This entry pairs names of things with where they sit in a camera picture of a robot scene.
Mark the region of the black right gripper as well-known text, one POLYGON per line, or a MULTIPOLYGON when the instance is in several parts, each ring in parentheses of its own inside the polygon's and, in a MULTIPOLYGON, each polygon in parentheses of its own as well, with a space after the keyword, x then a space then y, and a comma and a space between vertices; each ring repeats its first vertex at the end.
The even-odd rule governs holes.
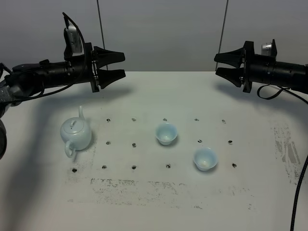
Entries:
POLYGON ((243 48, 216 54, 214 61, 227 64, 235 68, 219 67, 216 75, 231 82, 236 87, 241 87, 244 80, 243 92, 250 93, 252 83, 269 84, 273 73, 276 57, 255 54, 254 43, 246 41, 243 48))

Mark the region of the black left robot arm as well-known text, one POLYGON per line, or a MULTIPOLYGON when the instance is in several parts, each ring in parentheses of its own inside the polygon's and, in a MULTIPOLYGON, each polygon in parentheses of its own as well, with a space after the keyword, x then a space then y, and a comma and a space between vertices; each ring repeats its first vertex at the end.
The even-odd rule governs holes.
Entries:
POLYGON ((0 82, 0 114, 3 116, 11 106, 46 96, 44 91, 49 88, 65 90, 89 82, 92 92, 98 92, 126 76, 123 69, 104 70, 103 67, 124 60, 122 52, 86 43, 84 55, 73 56, 65 50, 63 62, 43 60, 38 64, 21 64, 12 70, 1 64, 0 71, 8 74, 0 82))

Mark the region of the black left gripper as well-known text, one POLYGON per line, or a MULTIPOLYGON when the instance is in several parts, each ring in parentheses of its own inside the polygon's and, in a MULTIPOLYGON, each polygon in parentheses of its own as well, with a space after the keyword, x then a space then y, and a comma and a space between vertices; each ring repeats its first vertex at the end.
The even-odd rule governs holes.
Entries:
POLYGON ((101 70, 100 68, 109 64, 115 64, 125 61, 125 55, 122 52, 109 51, 98 46, 94 46, 90 42, 85 43, 83 55, 73 56, 69 45, 64 51, 65 60, 65 85, 79 84, 89 82, 92 92, 99 92, 99 87, 105 89, 108 85, 124 78, 125 70, 101 70))

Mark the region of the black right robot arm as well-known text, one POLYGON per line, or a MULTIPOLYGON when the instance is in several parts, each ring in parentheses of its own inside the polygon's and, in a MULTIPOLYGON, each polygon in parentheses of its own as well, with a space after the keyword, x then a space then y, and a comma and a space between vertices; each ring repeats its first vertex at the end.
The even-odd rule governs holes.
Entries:
POLYGON ((304 94, 308 92, 308 67, 276 61, 277 49, 275 40, 264 49, 262 54, 256 54, 254 43, 246 41, 240 49, 216 54, 214 61, 227 64, 233 68, 219 67, 216 75, 236 87, 243 86, 243 92, 249 93, 252 83, 261 83, 285 87, 304 94))

